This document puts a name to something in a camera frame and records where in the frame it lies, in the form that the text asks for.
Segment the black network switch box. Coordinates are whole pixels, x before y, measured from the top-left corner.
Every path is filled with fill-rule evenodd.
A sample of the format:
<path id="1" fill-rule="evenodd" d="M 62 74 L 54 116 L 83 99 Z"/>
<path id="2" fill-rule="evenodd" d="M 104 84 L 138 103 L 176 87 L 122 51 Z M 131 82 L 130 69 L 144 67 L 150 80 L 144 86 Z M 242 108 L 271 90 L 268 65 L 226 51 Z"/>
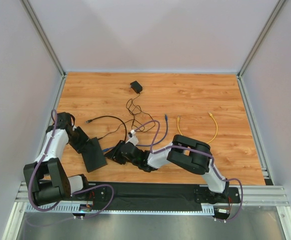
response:
<path id="1" fill-rule="evenodd" d="M 107 165 L 97 137 L 89 139 L 81 150 L 86 171 L 91 173 Z"/>

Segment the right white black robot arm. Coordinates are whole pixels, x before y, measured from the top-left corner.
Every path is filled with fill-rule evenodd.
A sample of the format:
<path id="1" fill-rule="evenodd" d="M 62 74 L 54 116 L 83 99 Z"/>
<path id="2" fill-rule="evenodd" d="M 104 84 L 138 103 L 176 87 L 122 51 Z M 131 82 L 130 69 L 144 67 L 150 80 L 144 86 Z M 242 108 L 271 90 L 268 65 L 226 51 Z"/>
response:
<path id="1" fill-rule="evenodd" d="M 212 196 L 225 198 L 228 194 L 228 180 L 216 168 L 210 145 L 180 134 L 158 150 L 141 150 L 136 138 L 132 137 L 126 142 L 120 141 L 105 157 L 121 165 L 129 162 L 148 173 L 175 164 L 192 174 L 201 175 Z"/>

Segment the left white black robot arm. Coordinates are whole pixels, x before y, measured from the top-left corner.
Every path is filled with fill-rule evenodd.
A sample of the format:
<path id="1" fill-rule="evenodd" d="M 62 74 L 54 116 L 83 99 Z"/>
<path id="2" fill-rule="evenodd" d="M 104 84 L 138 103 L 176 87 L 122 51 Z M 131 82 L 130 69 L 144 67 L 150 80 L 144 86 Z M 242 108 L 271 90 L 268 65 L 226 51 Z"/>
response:
<path id="1" fill-rule="evenodd" d="M 72 146 L 84 161 L 89 160 L 94 152 L 92 140 L 75 126 L 72 114 L 53 110 L 51 115 L 54 116 L 53 125 L 46 130 L 46 141 L 40 154 L 23 168 L 29 202 L 40 212 L 50 211 L 60 201 L 73 194 L 83 194 L 88 188 L 84 174 L 67 177 L 61 164 L 65 146 Z"/>

